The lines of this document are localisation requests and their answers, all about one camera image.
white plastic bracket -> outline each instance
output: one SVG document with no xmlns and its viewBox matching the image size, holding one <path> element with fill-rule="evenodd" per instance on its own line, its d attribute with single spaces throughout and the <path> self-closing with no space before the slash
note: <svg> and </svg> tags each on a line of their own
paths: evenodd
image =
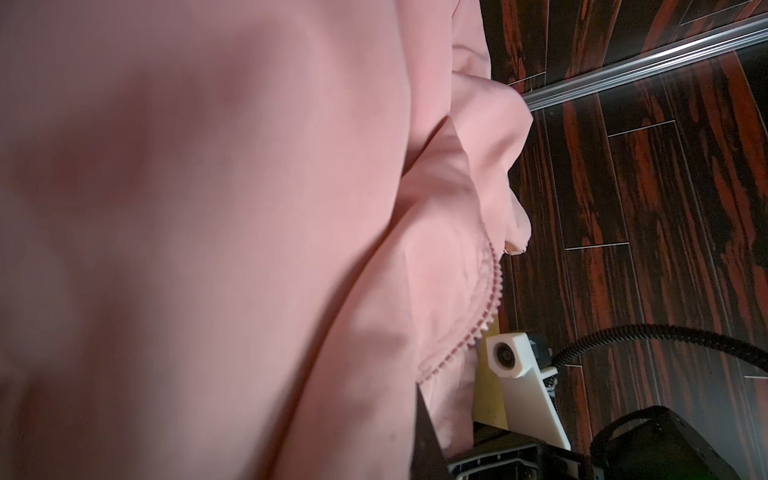
<svg viewBox="0 0 768 480">
<path fill-rule="evenodd" d="M 502 343 L 511 348 L 514 365 L 503 366 L 498 361 L 496 352 Z M 570 450 L 571 443 L 542 381 L 557 370 L 549 367 L 545 369 L 546 374 L 541 374 L 525 333 L 490 336 L 485 339 L 485 345 L 488 347 L 488 366 L 502 382 L 508 429 Z"/>
</svg>

dark wood floor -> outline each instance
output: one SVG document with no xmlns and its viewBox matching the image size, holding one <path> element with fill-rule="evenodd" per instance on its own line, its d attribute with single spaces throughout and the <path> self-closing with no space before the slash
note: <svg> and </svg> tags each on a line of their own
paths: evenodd
<svg viewBox="0 0 768 480">
<path fill-rule="evenodd" d="M 507 327 L 554 350 L 628 323 L 768 349 L 767 72 L 757 45 L 534 112 L 509 174 L 533 234 L 502 261 Z M 725 355 L 611 346 L 565 368 L 558 402 L 574 450 L 665 405 L 742 478 L 768 478 L 768 378 Z"/>
<path fill-rule="evenodd" d="M 480 0 L 493 78 L 521 93 L 768 12 L 768 0 Z"/>
</svg>

metal strip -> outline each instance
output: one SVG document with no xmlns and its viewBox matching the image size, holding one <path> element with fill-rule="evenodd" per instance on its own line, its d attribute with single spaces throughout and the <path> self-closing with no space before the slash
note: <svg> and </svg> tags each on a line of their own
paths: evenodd
<svg viewBox="0 0 768 480">
<path fill-rule="evenodd" d="M 676 41 L 523 95 L 531 111 L 598 93 L 768 40 L 768 13 Z"/>
</svg>

pink fabric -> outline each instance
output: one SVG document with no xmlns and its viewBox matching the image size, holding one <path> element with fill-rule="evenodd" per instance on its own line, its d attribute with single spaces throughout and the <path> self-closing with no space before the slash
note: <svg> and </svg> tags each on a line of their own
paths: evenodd
<svg viewBox="0 0 768 480">
<path fill-rule="evenodd" d="M 414 382 L 467 445 L 530 233 L 477 1 L 12 0 L 0 65 L 0 478 L 406 478 Z"/>
</svg>

pink garment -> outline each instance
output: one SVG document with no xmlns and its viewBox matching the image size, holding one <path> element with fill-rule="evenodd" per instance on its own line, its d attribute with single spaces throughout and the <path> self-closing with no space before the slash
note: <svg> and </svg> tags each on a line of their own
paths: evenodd
<svg viewBox="0 0 768 480">
<path fill-rule="evenodd" d="M 530 234 L 476 0 L 11 0 L 0 68 L 0 478 L 407 478 L 415 382 L 471 443 Z"/>
</svg>

